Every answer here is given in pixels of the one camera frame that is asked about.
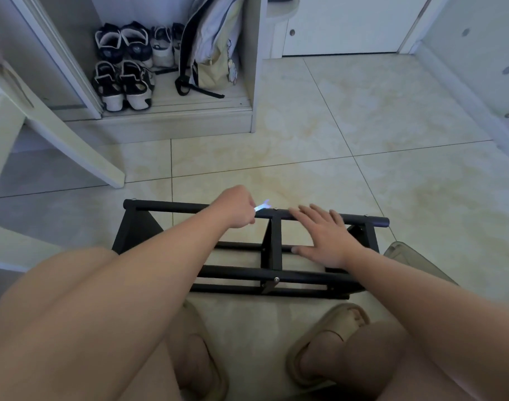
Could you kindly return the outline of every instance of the white door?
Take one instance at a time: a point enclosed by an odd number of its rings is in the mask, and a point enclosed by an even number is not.
[[[396,52],[427,0],[301,0],[284,55]]]

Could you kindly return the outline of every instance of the sneaker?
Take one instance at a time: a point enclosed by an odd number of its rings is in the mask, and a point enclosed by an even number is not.
[[[133,109],[150,108],[152,91],[156,85],[156,79],[150,70],[132,60],[123,60],[119,79],[126,99]]]
[[[121,35],[132,60],[140,65],[152,67],[152,46],[149,43],[148,30],[139,22],[121,28]]]
[[[180,66],[180,42],[184,33],[184,24],[175,22],[172,24],[172,49],[175,55],[175,65]]]
[[[95,65],[93,74],[91,84],[102,99],[105,109],[112,112],[122,110],[124,94],[117,81],[118,68],[102,60]]]
[[[152,61],[154,65],[160,67],[175,66],[175,57],[172,53],[171,28],[155,26],[151,33]]]
[[[117,25],[105,24],[94,33],[94,40],[97,43],[98,56],[101,60],[114,65],[121,63],[124,56],[124,44]]]

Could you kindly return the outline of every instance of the finger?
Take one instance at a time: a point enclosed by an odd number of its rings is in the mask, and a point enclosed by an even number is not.
[[[323,208],[318,207],[316,204],[310,204],[310,208],[314,209],[319,215],[321,215],[321,217],[325,221],[330,222],[330,223],[333,222],[332,216],[327,211],[325,211]]]
[[[334,222],[336,222],[336,224],[339,227],[344,227],[345,226],[345,222],[342,219],[342,216],[340,214],[338,214],[337,211],[334,211],[333,209],[331,209],[329,212],[330,212],[330,215],[332,216],[332,219],[334,219]]]
[[[314,221],[315,223],[323,223],[324,219],[321,215],[319,215],[318,211],[307,207],[306,205],[299,205],[299,209],[303,211],[308,217]]]
[[[304,226],[304,228],[311,234],[312,228],[316,225],[314,221],[312,221],[308,215],[302,213],[297,208],[290,208],[290,214]]]
[[[291,248],[291,252],[294,255],[299,255],[308,260],[314,261],[315,248],[313,246],[294,246]]]

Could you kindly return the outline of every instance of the beige marble tile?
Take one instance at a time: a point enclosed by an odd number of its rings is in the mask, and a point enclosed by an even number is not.
[[[264,61],[255,134],[172,141],[172,174],[350,156],[302,58]]]
[[[110,248],[131,198],[171,201],[171,179],[0,198],[0,226],[65,248]],[[171,214],[153,215],[171,226]]]
[[[509,302],[509,159],[493,142],[357,160],[399,241],[462,287]]]
[[[171,177],[171,141],[95,148],[126,174],[126,181]],[[12,153],[0,175],[0,197],[106,185],[57,149]]]
[[[413,56],[305,61],[354,155],[490,139]]]
[[[278,208],[315,202],[343,213],[381,215],[352,158],[296,163],[172,179],[174,200],[211,202],[224,188],[243,183],[256,202],[270,199]],[[175,223],[184,219],[175,214]],[[223,240],[261,242],[266,222],[229,231]],[[377,228],[385,250],[394,240],[389,229]],[[283,225],[283,241],[307,244],[310,237],[295,221]],[[256,253],[214,251],[207,264],[258,267]],[[286,255],[284,269],[321,271],[320,265]],[[284,358],[290,345],[337,300],[190,294],[201,311],[230,374],[227,399],[279,399],[300,392],[286,375]],[[373,320],[391,315],[369,293],[351,296]]]

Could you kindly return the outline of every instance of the person's right hand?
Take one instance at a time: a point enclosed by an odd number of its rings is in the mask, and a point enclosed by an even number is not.
[[[365,252],[333,209],[327,212],[314,204],[299,205],[299,209],[290,208],[290,213],[306,228],[314,243],[314,246],[294,246],[292,253],[325,267],[347,270]]]

